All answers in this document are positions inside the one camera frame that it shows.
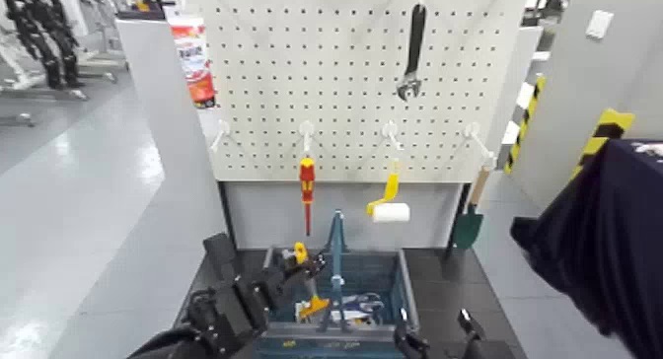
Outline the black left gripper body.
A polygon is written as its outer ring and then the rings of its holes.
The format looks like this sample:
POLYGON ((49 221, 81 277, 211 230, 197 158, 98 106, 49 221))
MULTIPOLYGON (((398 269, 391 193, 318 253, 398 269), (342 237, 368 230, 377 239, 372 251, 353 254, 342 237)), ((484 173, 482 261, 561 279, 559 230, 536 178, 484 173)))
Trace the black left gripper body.
POLYGON ((268 315, 284 306, 293 288, 293 273, 279 268, 234 275, 227 283, 236 310, 226 308, 212 324, 216 353, 238 353, 268 331, 268 315))

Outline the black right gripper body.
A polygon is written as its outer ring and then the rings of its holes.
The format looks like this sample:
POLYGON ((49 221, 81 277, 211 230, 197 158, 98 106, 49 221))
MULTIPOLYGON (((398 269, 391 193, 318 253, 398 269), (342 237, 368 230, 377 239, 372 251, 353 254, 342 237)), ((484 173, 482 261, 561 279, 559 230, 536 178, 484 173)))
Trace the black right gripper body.
POLYGON ((515 359, 510 346, 501 340, 430 341, 423 351, 414 351, 414 358, 430 359, 515 359))

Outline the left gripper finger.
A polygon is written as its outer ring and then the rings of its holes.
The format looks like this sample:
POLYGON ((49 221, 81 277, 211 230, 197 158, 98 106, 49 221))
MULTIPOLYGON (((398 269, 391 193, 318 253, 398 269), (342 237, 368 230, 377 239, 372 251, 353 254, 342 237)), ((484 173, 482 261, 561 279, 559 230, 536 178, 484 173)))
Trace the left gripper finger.
POLYGON ((311 275, 307 271, 299 271, 286 275, 284 279, 276 285, 278 302, 280 304, 290 302, 293 296, 300 290, 306 289, 306 284, 310 279, 311 275))
POLYGON ((323 253, 314 254, 303 261, 299 261, 295 255, 291 255, 289 262, 292 272, 303 273, 307 278, 317 277, 328 265, 323 253))

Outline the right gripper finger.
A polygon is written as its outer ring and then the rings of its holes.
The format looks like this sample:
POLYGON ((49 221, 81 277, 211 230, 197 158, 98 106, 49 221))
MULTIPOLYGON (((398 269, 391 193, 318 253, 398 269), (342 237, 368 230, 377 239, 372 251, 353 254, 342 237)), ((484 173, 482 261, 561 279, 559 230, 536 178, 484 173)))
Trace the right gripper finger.
POLYGON ((407 326, 407 311, 400 308, 395 320, 394 344, 406 359, 427 359, 428 342, 407 326))
POLYGON ((467 309, 460 310, 457 322, 467 339, 483 339, 483 327, 467 309))

